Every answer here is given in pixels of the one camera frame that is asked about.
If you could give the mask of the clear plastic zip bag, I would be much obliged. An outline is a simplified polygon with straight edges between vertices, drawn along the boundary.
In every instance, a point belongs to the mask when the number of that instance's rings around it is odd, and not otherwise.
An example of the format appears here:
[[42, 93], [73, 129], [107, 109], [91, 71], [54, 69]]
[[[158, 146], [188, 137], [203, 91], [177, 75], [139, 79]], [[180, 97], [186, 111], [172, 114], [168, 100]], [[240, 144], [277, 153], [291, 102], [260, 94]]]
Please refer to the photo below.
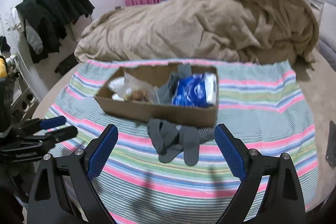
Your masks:
[[125, 82], [122, 97], [125, 101], [146, 102], [158, 105], [158, 88], [145, 81], [139, 80], [129, 73], [124, 74]]

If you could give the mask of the grey sock pair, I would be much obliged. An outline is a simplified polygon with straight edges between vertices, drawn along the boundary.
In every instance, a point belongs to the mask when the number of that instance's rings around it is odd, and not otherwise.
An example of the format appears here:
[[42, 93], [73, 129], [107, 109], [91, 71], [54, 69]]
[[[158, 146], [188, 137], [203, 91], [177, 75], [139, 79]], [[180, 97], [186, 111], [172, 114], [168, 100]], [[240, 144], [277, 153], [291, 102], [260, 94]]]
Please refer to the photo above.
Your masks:
[[214, 140], [213, 128], [181, 126], [161, 119], [149, 121], [147, 134], [163, 164], [173, 161], [182, 152], [185, 164], [195, 166], [200, 145]]

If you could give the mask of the blue tissue pack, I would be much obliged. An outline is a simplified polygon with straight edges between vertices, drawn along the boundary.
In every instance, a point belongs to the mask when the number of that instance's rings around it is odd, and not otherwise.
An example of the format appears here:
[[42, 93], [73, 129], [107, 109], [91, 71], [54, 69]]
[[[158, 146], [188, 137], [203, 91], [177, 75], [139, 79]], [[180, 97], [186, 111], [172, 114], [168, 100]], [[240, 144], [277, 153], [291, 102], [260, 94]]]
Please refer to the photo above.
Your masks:
[[217, 75], [210, 72], [194, 73], [179, 79], [172, 105], [210, 107], [217, 102]]

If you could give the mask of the yellow plush toy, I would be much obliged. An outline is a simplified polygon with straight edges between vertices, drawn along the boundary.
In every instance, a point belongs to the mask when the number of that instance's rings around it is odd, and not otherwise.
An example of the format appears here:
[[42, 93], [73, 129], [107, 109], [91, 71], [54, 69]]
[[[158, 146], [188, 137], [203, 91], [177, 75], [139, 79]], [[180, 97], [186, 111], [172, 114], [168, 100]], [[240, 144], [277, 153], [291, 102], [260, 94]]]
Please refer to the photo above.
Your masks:
[[7, 63], [3, 56], [0, 56], [0, 78], [7, 77]]

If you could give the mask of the black smartphone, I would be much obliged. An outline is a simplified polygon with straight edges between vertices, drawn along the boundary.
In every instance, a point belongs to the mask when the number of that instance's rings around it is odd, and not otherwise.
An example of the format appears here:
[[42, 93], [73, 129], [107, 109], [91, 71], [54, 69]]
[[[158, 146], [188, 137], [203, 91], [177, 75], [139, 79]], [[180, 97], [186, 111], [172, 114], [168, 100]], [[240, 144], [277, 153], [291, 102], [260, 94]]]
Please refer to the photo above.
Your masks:
[[329, 137], [326, 149], [326, 162], [334, 169], [336, 166], [336, 125], [333, 121], [329, 123]]

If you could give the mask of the white rolled socks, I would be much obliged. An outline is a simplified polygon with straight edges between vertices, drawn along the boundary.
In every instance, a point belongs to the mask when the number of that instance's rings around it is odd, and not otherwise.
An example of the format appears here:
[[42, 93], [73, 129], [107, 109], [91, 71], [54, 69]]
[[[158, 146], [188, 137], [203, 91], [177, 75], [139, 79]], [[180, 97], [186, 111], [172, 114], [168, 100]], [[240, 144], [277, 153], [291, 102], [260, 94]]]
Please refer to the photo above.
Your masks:
[[118, 93], [113, 93], [111, 98], [115, 101], [121, 101], [121, 102], [123, 102], [125, 100], [124, 97], [123, 97], [123, 94], [118, 94]]

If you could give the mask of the white bead bag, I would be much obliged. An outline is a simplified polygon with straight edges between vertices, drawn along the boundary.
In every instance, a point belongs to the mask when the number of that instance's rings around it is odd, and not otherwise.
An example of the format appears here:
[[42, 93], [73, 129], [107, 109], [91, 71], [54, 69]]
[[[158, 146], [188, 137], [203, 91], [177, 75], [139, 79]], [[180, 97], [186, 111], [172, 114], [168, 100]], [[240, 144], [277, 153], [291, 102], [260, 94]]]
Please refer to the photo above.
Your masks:
[[124, 95], [126, 90], [126, 79], [125, 77], [117, 77], [115, 79], [112, 79], [108, 83], [108, 88], [113, 93], [116, 93], [118, 95]]

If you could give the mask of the black hanging clothes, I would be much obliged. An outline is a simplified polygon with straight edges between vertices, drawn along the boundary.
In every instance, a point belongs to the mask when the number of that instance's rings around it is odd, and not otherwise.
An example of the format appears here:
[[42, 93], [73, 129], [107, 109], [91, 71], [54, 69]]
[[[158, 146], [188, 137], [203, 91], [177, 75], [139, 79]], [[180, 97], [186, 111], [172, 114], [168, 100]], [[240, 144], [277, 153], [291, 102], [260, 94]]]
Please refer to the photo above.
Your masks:
[[23, 34], [34, 64], [59, 52], [67, 37], [66, 26], [81, 16], [88, 17], [95, 7], [90, 0], [23, 0], [16, 6], [23, 19]]

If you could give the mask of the grey socks in box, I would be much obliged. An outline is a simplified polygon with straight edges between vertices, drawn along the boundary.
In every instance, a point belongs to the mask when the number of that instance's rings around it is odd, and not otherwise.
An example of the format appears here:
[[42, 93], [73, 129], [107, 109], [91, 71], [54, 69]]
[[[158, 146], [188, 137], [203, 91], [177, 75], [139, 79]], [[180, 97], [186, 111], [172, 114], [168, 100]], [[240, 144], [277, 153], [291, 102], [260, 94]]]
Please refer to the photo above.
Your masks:
[[165, 84], [158, 88], [157, 94], [160, 105], [170, 105], [173, 95], [178, 86], [178, 81], [192, 75], [191, 65], [182, 64], [177, 66], [177, 71], [169, 74], [169, 78]]

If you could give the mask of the brown cardboard box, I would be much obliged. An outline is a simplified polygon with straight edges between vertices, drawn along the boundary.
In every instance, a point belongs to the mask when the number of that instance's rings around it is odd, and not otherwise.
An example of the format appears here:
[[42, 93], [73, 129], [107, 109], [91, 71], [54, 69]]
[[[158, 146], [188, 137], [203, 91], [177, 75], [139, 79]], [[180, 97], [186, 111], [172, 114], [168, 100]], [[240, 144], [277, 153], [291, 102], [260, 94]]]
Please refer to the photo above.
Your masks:
[[138, 80], [159, 88], [167, 82], [172, 72], [178, 71], [178, 65], [181, 64], [181, 62], [172, 62], [156, 65], [145, 64], [136, 67], [122, 65], [110, 76], [94, 99], [105, 113], [119, 118], [146, 123], [151, 118], [157, 118], [186, 126], [214, 127], [218, 112], [218, 94], [215, 95], [215, 104], [209, 107], [155, 105], [147, 102], [122, 102], [112, 99], [113, 92], [108, 88], [109, 81], [128, 73]]

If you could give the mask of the grey pillow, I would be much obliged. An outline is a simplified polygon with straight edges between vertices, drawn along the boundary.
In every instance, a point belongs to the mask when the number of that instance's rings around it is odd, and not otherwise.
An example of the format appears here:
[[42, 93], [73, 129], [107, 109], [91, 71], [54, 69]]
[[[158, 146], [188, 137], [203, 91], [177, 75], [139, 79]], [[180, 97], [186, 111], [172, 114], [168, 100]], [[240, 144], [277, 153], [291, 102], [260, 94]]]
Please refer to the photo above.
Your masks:
[[330, 48], [324, 41], [318, 42], [319, 52], [327, 60], [331, 67], [335, 67], [336, 55], [335, 50]]

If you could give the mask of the white floral pillow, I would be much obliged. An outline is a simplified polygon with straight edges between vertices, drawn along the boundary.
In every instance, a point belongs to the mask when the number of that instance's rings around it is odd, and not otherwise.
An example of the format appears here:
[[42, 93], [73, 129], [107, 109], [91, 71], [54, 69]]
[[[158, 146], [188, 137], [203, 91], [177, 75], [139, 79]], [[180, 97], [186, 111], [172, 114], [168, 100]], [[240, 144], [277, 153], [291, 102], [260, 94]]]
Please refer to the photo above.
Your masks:
[[319, 36], [331, 48], [335, 49], [335, 6], [324, 3], [321, 9], [321, 18], [319, 26]]

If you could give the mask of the beige duvet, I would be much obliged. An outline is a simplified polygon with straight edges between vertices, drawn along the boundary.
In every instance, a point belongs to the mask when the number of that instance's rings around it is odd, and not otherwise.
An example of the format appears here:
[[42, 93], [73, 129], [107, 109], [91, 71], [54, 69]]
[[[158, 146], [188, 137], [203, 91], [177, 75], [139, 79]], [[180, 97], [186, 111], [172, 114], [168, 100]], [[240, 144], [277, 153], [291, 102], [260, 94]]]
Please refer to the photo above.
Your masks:
[[78, 61], [199, 58], [273, 64], [314, 60], [308, 0], [168, 0], [112, 10], [81, 34]]

